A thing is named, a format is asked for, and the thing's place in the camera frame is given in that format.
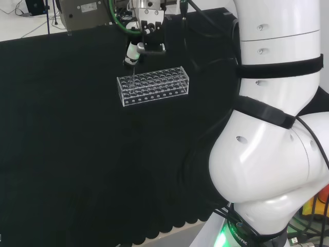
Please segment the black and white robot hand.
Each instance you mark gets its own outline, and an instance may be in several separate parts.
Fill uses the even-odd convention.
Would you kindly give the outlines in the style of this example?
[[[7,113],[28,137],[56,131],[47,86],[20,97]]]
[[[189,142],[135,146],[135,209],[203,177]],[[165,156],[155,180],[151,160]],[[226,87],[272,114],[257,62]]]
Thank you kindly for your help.
[[[124,66],[132,69],[145,55],[166,52],[164,20],[166,1],[129,1],[132,21],[126,26],[128,35]]]

